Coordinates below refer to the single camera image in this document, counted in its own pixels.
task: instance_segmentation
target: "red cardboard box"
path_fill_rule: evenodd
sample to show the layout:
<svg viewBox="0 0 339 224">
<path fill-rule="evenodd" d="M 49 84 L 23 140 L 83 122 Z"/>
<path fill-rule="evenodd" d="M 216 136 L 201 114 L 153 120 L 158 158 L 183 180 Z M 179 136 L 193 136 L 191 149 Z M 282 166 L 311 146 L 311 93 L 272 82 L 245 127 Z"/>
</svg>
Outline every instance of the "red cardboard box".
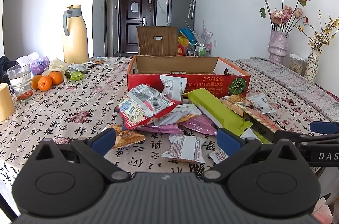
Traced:
<svg viewBox="0 0 339 224">
<path fill-rule="evenodd" d="M 162 92 L 160 75 L 164 74 L 187 78 L 185 92 L 206 88 L 217 98 L 246 96 L 250 83 L 247 72 L 220 57 L 136 55 L 127 70 L 127 89 L 144 83 Z"/>
</svg>

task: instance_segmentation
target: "thermos handle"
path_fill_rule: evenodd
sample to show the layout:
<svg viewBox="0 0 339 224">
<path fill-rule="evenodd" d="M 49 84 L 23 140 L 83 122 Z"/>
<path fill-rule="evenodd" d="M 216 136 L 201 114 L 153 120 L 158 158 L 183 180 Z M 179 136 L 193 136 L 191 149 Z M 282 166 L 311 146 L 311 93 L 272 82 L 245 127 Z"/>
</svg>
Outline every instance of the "thermos handle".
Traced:
<svg viewBox="0 0 339 224">
<path fill-rule="evenodd" d="M 64 16 L 63 16 L 63 26 L 64 26 L 64 32 L 66 36 L 69 36 L 69 31 L 67 29 L 67 14 L 71 14 L 72 11 L 71 10 L 67 10 L 64 12 Z"/>
</svg>

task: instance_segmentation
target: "green pumpkin picture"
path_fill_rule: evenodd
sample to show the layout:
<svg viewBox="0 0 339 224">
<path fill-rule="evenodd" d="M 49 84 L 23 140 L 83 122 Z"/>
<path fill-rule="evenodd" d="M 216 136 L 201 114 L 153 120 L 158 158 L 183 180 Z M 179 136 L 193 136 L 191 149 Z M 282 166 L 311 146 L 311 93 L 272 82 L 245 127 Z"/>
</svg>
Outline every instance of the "green pumpkin picture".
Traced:
<svg viewBox="0 0 339 224">
<path fill-rule="evenodd" d="M 245 91 L 246 89 L 246 80 L 244 78 L 234 79 L 228 86 L 228 93 L 230 95 L 238 95 Z"/>
</svg>

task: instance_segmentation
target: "black cloth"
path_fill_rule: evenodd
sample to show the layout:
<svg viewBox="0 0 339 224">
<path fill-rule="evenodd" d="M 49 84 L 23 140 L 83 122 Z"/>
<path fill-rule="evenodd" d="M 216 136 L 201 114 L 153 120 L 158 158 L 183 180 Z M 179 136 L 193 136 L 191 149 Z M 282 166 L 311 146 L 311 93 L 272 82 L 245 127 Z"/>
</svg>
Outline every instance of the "black cloth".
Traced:
<svg viewBox="0 0 339 224">
<path fill-rule="evenodd" d="M 8 79 L 7 75 L 5 75 L 5 72 L 8 68 L 17 65 L 18 63 L 16 61 L 10 61 L 7 57 L 2 56 L 0 58 L 0 82 L 5 82 L 8 85 L 10 85 L 10 80 Z"/>
</svg>

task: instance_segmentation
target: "pink vase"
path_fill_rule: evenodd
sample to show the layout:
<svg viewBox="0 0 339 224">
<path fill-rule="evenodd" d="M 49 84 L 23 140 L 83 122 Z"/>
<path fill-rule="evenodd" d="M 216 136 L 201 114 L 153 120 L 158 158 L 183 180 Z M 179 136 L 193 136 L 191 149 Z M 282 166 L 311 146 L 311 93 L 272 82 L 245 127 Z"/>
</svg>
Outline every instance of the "pink vase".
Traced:
<svg viewBox="0 0 339 224">
<path fill-rule="evenodd" d="M 282 64 L 284 57 L 287 55 L 287 43 L 289 35 L 281 31 L 271 30 L 270 42 L 267 51 L 270 52 L 268 57 L 275 63 Z"/>
</svg>

